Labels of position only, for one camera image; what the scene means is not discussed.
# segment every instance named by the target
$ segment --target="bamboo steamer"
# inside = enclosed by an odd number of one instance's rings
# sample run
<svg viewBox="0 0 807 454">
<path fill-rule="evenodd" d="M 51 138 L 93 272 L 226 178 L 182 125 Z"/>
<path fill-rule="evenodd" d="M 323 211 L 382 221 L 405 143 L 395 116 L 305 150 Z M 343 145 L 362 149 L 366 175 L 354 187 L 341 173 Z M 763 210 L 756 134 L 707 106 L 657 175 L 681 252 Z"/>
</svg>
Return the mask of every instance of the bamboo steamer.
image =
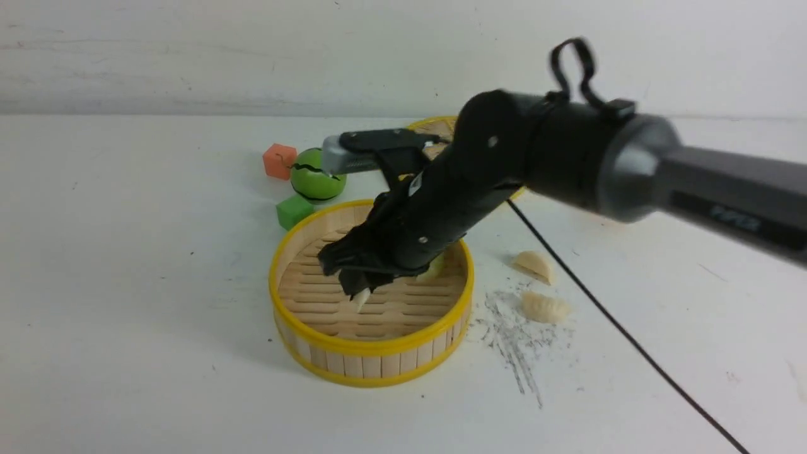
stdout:
<svg viewBox="0 0 807 454">
<path fill-rule="evenodd" d="M 361 313 L 316 255 L 362 223 L 372 200 L 334 205 L 289 231 L 269 274 L 274 320 L 292 357 L 343 385 L 375 387 L 417 378 L 442 363 L 462 340 L 470 317 L 473 263 L 460 241 L 445 252 L 435 280 L 400 278 L 376 289 Z"/>
</svg>

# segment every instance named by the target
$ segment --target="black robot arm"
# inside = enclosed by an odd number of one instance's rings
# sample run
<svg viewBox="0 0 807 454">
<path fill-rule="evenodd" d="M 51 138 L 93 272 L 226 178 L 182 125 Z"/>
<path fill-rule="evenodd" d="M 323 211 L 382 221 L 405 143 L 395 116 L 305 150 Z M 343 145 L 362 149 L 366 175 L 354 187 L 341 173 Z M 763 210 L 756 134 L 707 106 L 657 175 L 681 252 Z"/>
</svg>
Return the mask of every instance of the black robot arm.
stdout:
<svg viewBox="0 0 807 454">
<path fill-rule="evenodd" d="M 558 62 L 566 44 L 583 64 L 586 103 L 570 101 Z M 341 271 L 350 296 L 418 275 L 522 186 L 623 222 L 663 210 L 807 263 L 807 166 L 688 147 L 664 118 L 638 114 L 630 101 L 601 101 L 580 38 L 558 46 L 550 65 L 560 91 L 476 95 L 453 143 L 431 162 L 422 150 L 437 138 L 408 130 L 326 139 L 326 171 L 381 168 L 390 191 L 366 222 L 322 249 L 324 273 Z M 398 180 L 409 173 L 417 175 Z"/>
</svg>

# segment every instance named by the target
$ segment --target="white table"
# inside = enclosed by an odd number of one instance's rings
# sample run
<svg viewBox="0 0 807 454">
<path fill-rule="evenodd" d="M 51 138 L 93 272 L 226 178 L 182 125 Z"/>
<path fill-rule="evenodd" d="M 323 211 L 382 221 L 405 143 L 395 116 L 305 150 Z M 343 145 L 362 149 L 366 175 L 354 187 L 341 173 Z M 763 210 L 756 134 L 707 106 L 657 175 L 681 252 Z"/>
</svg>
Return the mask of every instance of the white table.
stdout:
<svg viewBox="0 0 807 454">
<path fill-rule="evenodd" d="M 475 322 L 445 364 L 386 389 L 298 366 L 266 295 L 274 204 L 292 191 L 261 153 L 406 123 L 0 116 L 0 452 L 736 452 L 568 276 L 546 288 L 505 266 L 541 249 L 506 209 L 467 236 Z M 803 124 L 679 126 L 699 145 L 805 158 L 791 153 Z M 382 189 L 354 175 L 337 201 Z M 804 271 L 665 216 L 623 226 L 520 204 L 747 448 L 807 452 Z M 567 299 L 571 320 L 524 324 L 524 288 Z"/>
</svg>

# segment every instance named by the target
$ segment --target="white wall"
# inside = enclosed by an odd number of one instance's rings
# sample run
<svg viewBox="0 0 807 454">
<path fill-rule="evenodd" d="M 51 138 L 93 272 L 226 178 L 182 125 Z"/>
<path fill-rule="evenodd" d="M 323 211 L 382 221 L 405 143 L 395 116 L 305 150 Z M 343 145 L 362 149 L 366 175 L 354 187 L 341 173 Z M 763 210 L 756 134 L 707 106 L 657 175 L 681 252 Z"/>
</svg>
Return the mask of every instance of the white wall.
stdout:
<svg viewBox="0 0 807 454">
<path fill-rule="evenodd" d="M 426 116 L 554 88 L 585 35 L 596 88 L 643 109 L 807 117 L 801 0 L 0 0 L 0 112 Z"/>
</svg>

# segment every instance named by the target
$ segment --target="yellow rim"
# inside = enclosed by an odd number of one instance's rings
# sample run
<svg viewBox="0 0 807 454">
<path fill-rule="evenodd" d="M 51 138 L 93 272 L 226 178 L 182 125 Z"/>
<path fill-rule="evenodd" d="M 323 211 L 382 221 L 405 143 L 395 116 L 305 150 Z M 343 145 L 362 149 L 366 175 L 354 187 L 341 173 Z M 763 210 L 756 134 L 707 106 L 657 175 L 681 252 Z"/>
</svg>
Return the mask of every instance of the yellow rim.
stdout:
<svg viewBox="0 0 807 454">
<path fill-rule="evenodd" d="M 409 126 L 407 126 L 407 129 L 418 129 L 421 126 L 425 126 L 425 125 L 431 124 L 431 123 L 436 123 L 437 121 L 451 121 L 451 120 L 456 120 L 456 119 L 457 119 L 456 115 L 430 116 L 429 118 L 418 120 L 415 123 L 410 124 Z M 449 126 L 449 128 L 451 129 L 451 133 L 453 134 L 454 133 L 454 128 L 451 128 L 450 126 Z"/>
<path fill-rule="evenodd" d="M 456 119 L 457 119 L 457 116 L 453 116 L 453 115 L 430 116 L 429 118 L 425 118 L 423 120 L 418 120 L 415 123 L 410 124 L 409 126 L 407 126 L 407 129 L 411 129 L 412 131 L 414 131 L 415 129 L 418 129 L 418 128 L 420 128 L 422 126 L 425 126 L 427 124 L 435 123 L 437 121 L 451 121 L 451 120 L 456 120 Z M 454 128 L 449 126 L 449 129 L 451 129 L 451 133 L 454 134 Z M 516 197 L 518 197 L 521 194 L 524 194 L 524 190 L 525 189 L 522 187 L 521 189 L 516 191 L 515 194 L 510 196 L 510 200 L 515 200 Z"/>
<path fill-rule="evenodd" d="M 457 304 L 455 304 L 454 307 L 452 307 L 451 310 L 449 310 L 449 312 L 440 320 L 431 326 L 427 326 L 423 330 L 416 331 L 400 338 L 377 342 L 363 342 L 343 338 L 334 338 L 306 326 L 304 323 L 298 320 L 289 309 L 286 309 L 286 306 L 282 303 L 282 299 L 278 295 L 278 290 L 274 287 L 274 285 L 272 285 L 272 283 L 277 277 L 280 253 L 286 248 L 291 238 L 310 222 L 320 216 L 324 216 L 329 212 L 334 212 L 343 208 L 355 207 L 358 205 L 372 205 L 372 203 L 372 200 L 355 200 L 353 202 L 333 205 L 332 207 L 328 207 L 310 215 L 297 224 L 294 228 L 289 230 L 288 233 L 286 233 L 286 236 L 280 241 L 280 244 L 274 253 L 274 258 L 272 259 L 272 267 L 269 270 L 269 294 L 276 313 L 282 317 L 283 321 L 291 328 L 291 330 L 295 332 L 297 336 L 303 338 L 312 346 L 318 347 L 325 351 L 355 356 L 385 356 L 401 353 L 403 351 L 410 350 L 413 347 L 418 347 L 423 343 L 430 342 L 442 331 L 448 330 L 462 318 L 462 314 L 465 312 L 465 309 L 467 309 L 470 305 L 470 296 L 474 287 L 474 263 L 470 257 L 468 246 L 464 241 L 460 240 L 459 244 L 462 249 L 462 255 L 467 262 L 468 268 L 468 276 L 465 287 L 457 300 Z"/>
<path fill-rule="evenodd" d="M 340 385 L 347 385 L 347 386 L 355 386 L 358 388 L 379 388 L 382 386 L 392 386 L 392 385 L 399 385 L 404 383 L 405 381 L 414 380 L 419 376 L 423 376 L 425 373 L 432 371 L 434 368 L 439 366 L 443 363 L 452 353 L 454 350 L 457 350 L 459 347 L 460 341 L 465 337 L 465 333 L 468 330 L 468 322 L 470 321 L 470 317 L 468 320 L 465 320 L 465 323 L 462 325 L 462 328 L 459 331 L 459 337 L 455 340 L 450 347 L 446 348 L 440 355 L 436 356 L 434 359 L 431 360 L 425 366 L 421 366 L 419 368 L 414 368 L 409 372 L 404 372 L 402 374 L 396 376 L 388 376 L 388 377 L 381 377 L 381 378 L 359 378 L 356 376 L 344 376 L 341 374 L 337 374 L 334 372 L 329 372 L 324 369 L 320 369 L 314 364 L 309 363 L 306 361 L 302 356 L 298 355 L 294 348 L 289 345 L 286 338 L 283 337 L 283 332 L 278 327 L 278 333 L 280 333 L 280 340 L 283 342 L 283 346 L 286 347 L 286 350 L 289 352 L 292 358 L 297 361 L 297 363 L 304 368 L 306 368 L 309 372 L 314 375 L 317 375 L 325 380 L 332 381 L 334 383 L 338 383 Z"/>
</svg>

